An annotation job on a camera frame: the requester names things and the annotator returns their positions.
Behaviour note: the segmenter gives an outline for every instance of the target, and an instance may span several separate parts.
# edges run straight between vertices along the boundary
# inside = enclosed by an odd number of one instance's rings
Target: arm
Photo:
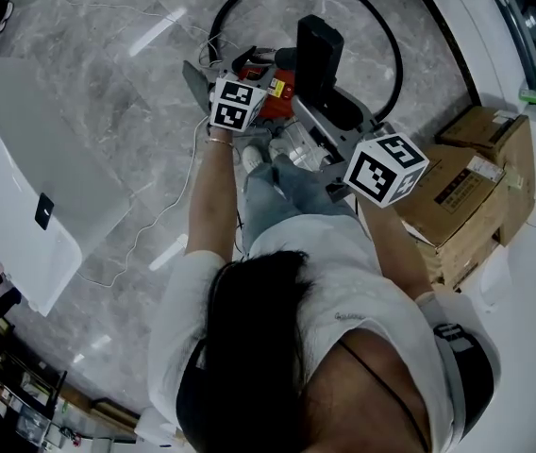
[[[412,300],[432,290],[426,263],[393,207],[379,208],[357,194],[383,276]]]
[[[232,143],[232,133],[224,129],[214,127],[210,136]],[[208,250],[231,261],[236,227],[237,189],[232,148],[208,142],[191,198],[186,253]]]

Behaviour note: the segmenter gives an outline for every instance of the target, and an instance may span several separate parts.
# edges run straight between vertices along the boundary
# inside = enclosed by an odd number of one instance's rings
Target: hand
[[[394,207],[392,205],[388,205],[385,208],[380,207],[379,205],[376,205],[373,203],[369,198],[364,196],[361,192],[357,192],[356,190],[352,190],[352,193],[354,196],[356,196],[356,199],[359,202],[359,206],[362,208],[362,210],[367,210],[372,213],[379,213],[382,210],[393,210]]]
[[[209,136],[216,140],[232,143],[232,131],[223,129],[222,127],[211,126],[209,128]]]

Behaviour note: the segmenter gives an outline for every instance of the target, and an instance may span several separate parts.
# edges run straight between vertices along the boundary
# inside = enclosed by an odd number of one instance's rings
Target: cardboard box
[[[505,172],[470,148],[433,145],[426,155],[426,173],[394,207],[416,239],[431,282],[454,287],[503,223]]]
[[[77,388],[66,382],[62,385],[62,388],[60,388],[59,396],[67,403],[72,404],[83,412],[88,413],[92,408],[92,400],[81,393]]]
[[[498,246],[499,243],[496,240],[489,238],[462,266],[457,274],[452,276],[450,279],[451,287],[453,289],[459,287],[466,278],[472,275],[474,270],[476,270],[482,263],[486,261],[486,259],[492,255]]]
[[[502,245],[509,244],[534,209],[536,178],[528,117],[474,107],[441,134],[439,141],[476,149],[505,169],[510,201],[499,231],[499,241]]]

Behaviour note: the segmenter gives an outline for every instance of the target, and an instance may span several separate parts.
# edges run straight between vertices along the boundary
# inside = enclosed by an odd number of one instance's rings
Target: black strap
[[[414,416],[412,415],[412,412],[410,412],[409,407],[405,404],[405,402],[400,398],[398,394],[394,392],[394,390],[388,386],[385,381],[379,377],[373,369],[371,369],[364,361],[352,350],[350,349],[343,341],[338,341],[337,344],[339,344],[341,347],[343,347],[349,354],[352,356],[356,361],[360,363],[360,365],[371,375],[375,380],[381,384],[381,386],[388,392],[390,395],[396,400],[396,403],[402,408],[402,411],[408,416],[410,422],[412,423],[413,427],[415,428],[415,431],[417,433],[417,436],[419,437],[419,441],[421,442],[421,446],[423,447],[424,451],[428,452],[429,447],[427,446],[427,441],[423,436],[423,433],[421,432],[421,429],[419,429],[419,425],[417,425],[417,422],[415,421]]]
[[[198,342],[182,375],[176,397],[176,416],[184,436],[195,451],[207,451],[208,373],[197,367],[205,348],[205,339]]]

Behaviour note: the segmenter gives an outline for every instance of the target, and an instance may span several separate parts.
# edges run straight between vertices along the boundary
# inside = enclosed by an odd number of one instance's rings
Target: marble floor
[[[12,1],[0,56],[37,64],[37,79],[64,120],[131,193],[131,211],[80,270],[110,282],[136,232],[182,189],[193,129],[203,114],[185,87],[181,62],[196,61],[207,38],[188,25],[209,29],[226,0]],[[402,93],[388,120],[419,142],[429,139],[470,103],[461,72],[421,0],[371,2],[392,28],[404,62]],[[186,26],[160,26],[165,21],[157,16],[91,4],[181,14],[178,21]],[[238,45],[291,45],[297,20],[309,13],[345,37],[339,85],[370,109],[383,106],[394,83],[393,54],[376,21],[354,0],[244,0],[226,22],[224,37]],[[149,40],[151,34],[158,35]],[[293,134],[307,154],[308,144]],[[203,148],[199,139],[194,170]],[[188,197],[143,233],[128,271],[111,289],[75,276],[47,318],[26,304],[9,313],[16,333],[93,397],[108,396],[134,411],[149,404],[147,343],[170,266],[151,272],[148,264],[186,232]]]

